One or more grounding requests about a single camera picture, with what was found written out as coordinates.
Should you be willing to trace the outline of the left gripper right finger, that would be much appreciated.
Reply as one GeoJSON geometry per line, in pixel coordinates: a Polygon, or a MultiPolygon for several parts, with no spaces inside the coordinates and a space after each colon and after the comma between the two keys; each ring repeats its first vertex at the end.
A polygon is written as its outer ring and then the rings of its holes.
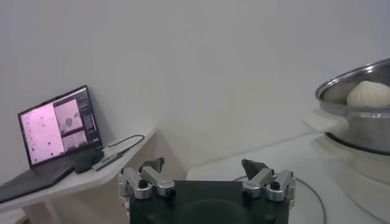
{"type": "Polygon", "coordinates": [[[241,165],[247,181],[243,181],[243,198],[252,201],[265,197],[268,201],[281,203],[287,201],[289,209],[295,204],[296,178],[292,171],[283,170],[275,173],[265,163],[242,159],[241,165]]]}

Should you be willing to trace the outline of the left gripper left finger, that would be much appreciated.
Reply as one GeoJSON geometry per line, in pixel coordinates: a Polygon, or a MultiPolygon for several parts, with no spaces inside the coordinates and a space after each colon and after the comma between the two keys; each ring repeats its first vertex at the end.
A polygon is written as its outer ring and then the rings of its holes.
{"type": "Polygon", "coordinates": [[[128,219],[131,218],[130,203],[132,200],[150,199],[153,190],[164,198],[170,198],[176,194],[175,182],[161,174],[164,163],[165,159],[159,157],[145,161],[137,170],[129,167],[119,171],[118,196],[128,219]]]}

